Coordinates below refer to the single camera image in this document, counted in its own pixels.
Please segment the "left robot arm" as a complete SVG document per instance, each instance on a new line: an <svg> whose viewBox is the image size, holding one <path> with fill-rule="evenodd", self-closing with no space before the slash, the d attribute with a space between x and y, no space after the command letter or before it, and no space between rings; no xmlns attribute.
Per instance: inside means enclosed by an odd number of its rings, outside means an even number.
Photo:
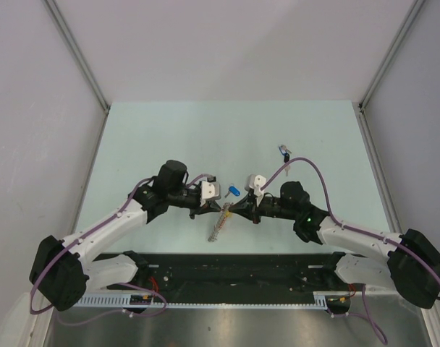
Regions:
<svg viewBox="0 0 440 347"><path fill-rule="evenodd" d="M97 257L170 207L188 210L190 218L219 212L221 186L216 177L207 173L192 181L187 177L184 163L168 160L157 175L139 181L122 206L99 222L62 239L52 235L44 238L38 246L29 280L33 285L30 295L42 294L48 306L32 307L31 314L50 309L68 310L86 292L118 283L142 288L147 283L148 271L139 266L134 253L125 252L112 260Z"/></svg>

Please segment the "red tag key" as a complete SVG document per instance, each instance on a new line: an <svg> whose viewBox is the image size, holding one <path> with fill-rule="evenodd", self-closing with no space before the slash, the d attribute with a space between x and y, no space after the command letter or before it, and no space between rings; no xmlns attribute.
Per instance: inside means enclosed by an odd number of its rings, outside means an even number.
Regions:
<svg viewBox="0 0 440 347"><path fill-rule="evenodd" d="M221 218L218 220L218 222L217 222L217 224L216 224L216 227L217 227L217 228L222 228L223 225L224 225L224 223L225 223L225 221L226 221L226 218L225 218L224 216L221 217Z"/></svg>

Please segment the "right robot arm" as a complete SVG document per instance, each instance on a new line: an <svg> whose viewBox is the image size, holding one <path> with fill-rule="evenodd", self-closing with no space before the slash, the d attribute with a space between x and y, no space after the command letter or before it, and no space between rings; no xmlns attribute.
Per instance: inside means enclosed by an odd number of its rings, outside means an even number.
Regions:
<svg viewBox="0 0 440 347"><path fill-rule="evenodd" d="M345 249L333 254L322 272L323 284L331 290L346 283L384 287L422 309L440 300L440 252L415 229L385 233L336 222L330 212L311 203L298 181L282 184L278 197L250 189L229 210L254 224L263 217L291 220L305 243Z"/></svg>

